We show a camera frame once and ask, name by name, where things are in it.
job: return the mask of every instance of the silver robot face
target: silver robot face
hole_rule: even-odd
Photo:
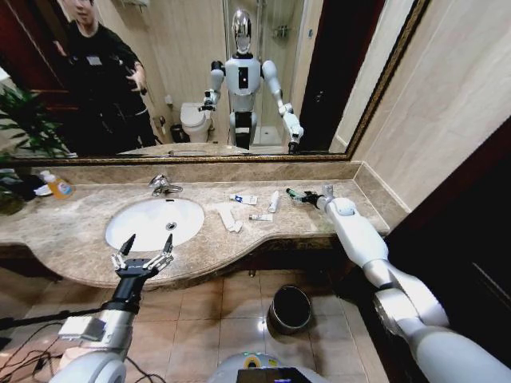
[[[250,49],[250,39],[252,36],[252,23],[250,14],[246,10],[237,10],[232,18],[232,32],[234,41],[239,54],[246,54]]]

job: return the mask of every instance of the orange bottle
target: orange bottle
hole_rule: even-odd
[[[49,170],[41,172],[41,175],[44,181],[48,184],[48,187],[55,198],[66,199],[74,193],[74,187],[72,185],[65,182],[62,178],[58,178],[56,175],[51,174]]]

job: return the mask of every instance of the toothpaste tube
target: toothpaste tube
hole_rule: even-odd
[[[252,221],[273,221],[273,215],[271,214],[250,214],[248,219]]]
[[[271,213],[275,213],[277,211],[277,205],[279,204],[279,191],[275,190],[271,195],[270,206],[268,207],[268,211]]]
[[[238,201],[240,203],[244,203],[246,205],[256,205],[257,204],[257,197],[255,195],[237,195],[237,194],[231,194],[229,196],[230,199],[233,199],[235,201]]]

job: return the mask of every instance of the countertop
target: countertop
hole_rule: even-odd
[[[353,180],[332,181],[258,181],[235,183],[179,184],[181,193],[174,199],[190,199],[204,210],[199,233],[174,247],[174,261],[146,286],[190,283],[244,257],[270,239],[314,238],[335,235],[327,217],[309,203],[292,201],[286,188],[321,191],[326,182],[334,184],[336,196],[353,200],[361,215],[367,217],[381,235],[389,227]],[[273,222],[249,221],[249,214],[266,212],[271,194],[280,191],[279,207]],[[256,206],[229,202],[232,193],[259,197]],[[20,212],[0,217],[0,246],[27,245],[49,269],[64,278],[89,286],[115,287],[118,277],[110,255],[114,249],[105,241],[105,228],[121,209],[146,199],[151,190],[140,184],[78,185],[68,199],[54,197],[30,201]],[[229,203],[236,220],[244,222],[240,233],[229,233],[216,211],[218,203]],[[129,258],[152,258],[158,252],[132,252]]]

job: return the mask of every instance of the toilet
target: toilet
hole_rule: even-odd
[[[199,112],[201,103],[184,102],[181,105],[181,124],[190,142],[208,142],[208,130],[211,126],[211,112]]]

